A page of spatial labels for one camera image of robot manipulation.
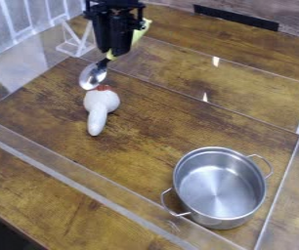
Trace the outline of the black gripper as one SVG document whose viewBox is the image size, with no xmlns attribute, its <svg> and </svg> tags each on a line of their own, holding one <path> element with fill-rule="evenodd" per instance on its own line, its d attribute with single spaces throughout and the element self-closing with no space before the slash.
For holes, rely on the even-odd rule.
<svg viewBox="0 0 299 250">
<path fill-rule="evenodd" d="M 133 29 L 145 27 L 144 8 L 140 0 L 85 0 L 83 15 L 91 21 L 98 50 L 118 57 L 130 51 Z"/>
</svg>

